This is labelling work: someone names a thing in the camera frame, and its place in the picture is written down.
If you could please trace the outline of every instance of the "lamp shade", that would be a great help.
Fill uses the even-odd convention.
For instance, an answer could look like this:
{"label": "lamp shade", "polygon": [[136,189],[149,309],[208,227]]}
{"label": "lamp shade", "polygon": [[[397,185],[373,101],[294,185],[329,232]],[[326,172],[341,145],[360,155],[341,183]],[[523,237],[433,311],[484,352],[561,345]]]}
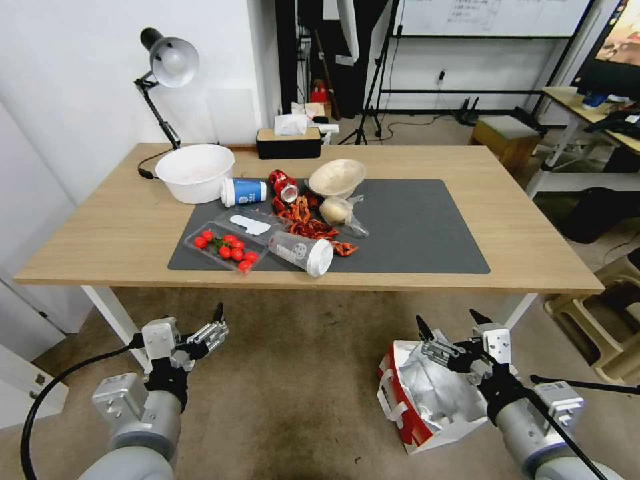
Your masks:
{"label": "lamp shade", "polygon": [[151,72],[158,83],[178,88],[188,84],[200,65],[195,47],[186,40],[163,37],[158,30],[146,28],[140,41],[149,51]]}

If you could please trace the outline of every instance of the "red can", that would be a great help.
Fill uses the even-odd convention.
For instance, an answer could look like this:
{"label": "red can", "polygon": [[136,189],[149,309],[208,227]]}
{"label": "red can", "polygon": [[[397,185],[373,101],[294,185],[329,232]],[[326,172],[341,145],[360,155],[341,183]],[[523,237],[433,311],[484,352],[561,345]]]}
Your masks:
{"label": "red can", "polygon": [[269,174],[269,183],[276,196],[283,202],[291,203],[298,198],[298,184],[282,170],[274,170]]}

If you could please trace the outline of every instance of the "whiteboard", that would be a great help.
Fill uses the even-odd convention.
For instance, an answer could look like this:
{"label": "whiteboard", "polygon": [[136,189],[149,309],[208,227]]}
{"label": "whiteboard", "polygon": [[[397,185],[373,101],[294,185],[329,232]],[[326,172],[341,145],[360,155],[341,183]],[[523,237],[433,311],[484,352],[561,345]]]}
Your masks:
{"label": "whiteboard", "polygon": [[570,37],[589,0],[400,0],[394,34]]}

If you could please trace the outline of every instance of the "plastic tray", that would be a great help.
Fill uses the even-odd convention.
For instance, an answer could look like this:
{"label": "plastic tray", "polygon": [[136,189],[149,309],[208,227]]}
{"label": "plastic tray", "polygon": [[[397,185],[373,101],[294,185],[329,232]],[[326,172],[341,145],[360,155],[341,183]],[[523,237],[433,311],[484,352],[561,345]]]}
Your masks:
{"label": "plastic tray", "polygon": [[[241,215],[242,217],[266,223],[270,225],[270,227],[260,235],[250,235],[247,233],[245,227],[231,221],[231,218],[235,215]],[[238,235],[248,235],[262,245],[268,245],[269,239],[275,232],[285,230],[285,228],[291,224],[290,220],[282,219],[274,214],[256,211],[252,209],[250,205],[232,207],[214,218],[213,222],[219,227],[229,230],[229,233],[236,237]]]}
{"label": "plastic tray", "polygon": [[[229,270],[236,270],[238,272],[240,272],[240,270],[238,270],[238,262],[236,262],[235,260],[232,259],[224,259],[222,258],[219,254],[218,254],[218,248],[214,247],[213,244],[209,243],[207,244],[207,246],[203,249],[200,249],[198,247],[196,247],[193,244],[193,241],[195,240],[196,237],[200,237],[203,230],[210,230],[210,232],[213,234],[214,237],[218,237],[218,238],[222,238],[225,235],[231,234],[234,237],[236,237],[238,240],[240,240],[241,242],[244,242],[245,244],[245,253],[252,251],[252,252],[256,252],[258,254],[258,260],[256,260],[255,262],[253,262],[253,267],[256,266],[261,260],[262,258],[264,258],[264,256],[267,254],[267,252],[269,251],[269,248],[266,244],[263,244],[261,242],[259,242],[256,238],[254,238],[254,236],[252,235],[248,235],[246,233],[242,233],[240,231],[236,231],[236,230],[230,230],[228,228],[224,228],[220,225],[218,225],[215,221],[208,221],[206,222],[204,225],[202,225],[200,228],[198,228],[198,230],[196,230],[195,232],[193,232],[192,234],[190,234],[187,238],[185,238],[185,246],[195,252],[198,252],[199,254],[205,256],[206,258],[208,258],[211,261],[216,262],[218,265],[223,266],[224,268],[227,268]],[[240,272],[240,273],[248,273],[250,272],[252,269],[250,268],[249,270],[246,270],[244,272]]]}

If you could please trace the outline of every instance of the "desk lamp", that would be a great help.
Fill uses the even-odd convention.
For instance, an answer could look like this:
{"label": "desk lamp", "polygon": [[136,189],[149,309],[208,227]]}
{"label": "desk lamp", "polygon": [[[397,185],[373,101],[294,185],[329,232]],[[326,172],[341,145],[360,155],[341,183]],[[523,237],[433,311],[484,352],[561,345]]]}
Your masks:
{"label": "desk lamp", "polygon": [[149,51],[149,62],[151,70],[142,77],[135,80],[135,85],[145,98],[149,108],[160,124],[160,128],[171,142],[173,149],[180,148],[180,136],[165,121],[155,108],[149,98],[149,90],[156,85],[164,85],[169,88],[178,88],[188,84],[200,64],[198,52],[188,41],[175,38],[163,37],[158,30],[145,28],[140,33],[140,41]]}

